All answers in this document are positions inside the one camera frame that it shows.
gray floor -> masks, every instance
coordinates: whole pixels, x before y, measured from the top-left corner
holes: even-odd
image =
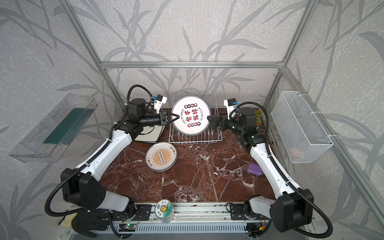
[[[80,234],[73,234],[70,238],[70,240],[89,240],[91,238],[85,237]],[[118,239],[113,234],[99,234],[96,238],[96,240],[109,240],[109,239]],[[150,240],[176,240],[176,239],[183,239],[183,240],[229,240],[229,239],[236,239],[236,240],[249,240],[251,239],[246,234],[241,233],[175,233],[175,234],[134,234],[129,238],[129,240],[143,240],[143,239],[150,239]],[[304,236],[294,230],[290,230],[284,233],[279,232],[275,226],[272,224],[271,227],[268,229],[268,231],[261,236],[259,239],[273,239],[273,240],[308,240],[307,236]]]

round plate with chinese characters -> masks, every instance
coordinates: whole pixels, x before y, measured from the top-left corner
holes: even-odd
[[[175,103],[172,113],[180,116],[173,122],[175,128],[184,135],[194,136],[208,127],[207,116],[211,115],[211,109],[203,99],[186,96]]]
[[[170,169],[177,160],[177,150],[169,142],[158,142],[152,145],[146,154],[147,166],[155,172]]]

purple sponge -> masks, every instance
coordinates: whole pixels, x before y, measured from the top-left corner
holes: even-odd
[[[260,175],[264,174],[262,168],[259,165],[257,165],[256,163],[254,163],[254,162],[251,162],[249,164],[247,171],[249,173],[255,174],[257,176],[260,176]]]

white wire dish rack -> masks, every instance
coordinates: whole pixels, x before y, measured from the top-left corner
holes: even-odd
[[[202,98],[211,108],[211,115],[218,116],[216,95],[214,93],[198,93],[198,94],[175,94],[173,96],[173,103],[176,103],[183,97],[196,96]],[[223,135],[220,127],[213,127],[211,125],[208,128],[196,136],[186,136],[180,133],[172,124],[169,130],[168,142],[173,144],[185,144],[185,143],[197,143],[197,144],[209,144],[218,141],[223,141]]]
[[[333,142],[297,91],[282,91],[271,112],[292,163],[313,162]]]

marble tabletop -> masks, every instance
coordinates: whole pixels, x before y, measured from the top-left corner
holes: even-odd
[[[168,141],[169,128],[159,141]],[[265,175],[247,172],[249,163],[255,160],[240,145],[237,136],[229,130],[222,134],[223,141],[213,144],[176,145],[177,161],[165,172],[154,172],[145,163],[152,144],[133,141],[99,182],[108,191],[135,202],[158,202],[165,198],[172,202],[242,202],[252,195],[275,199]]]

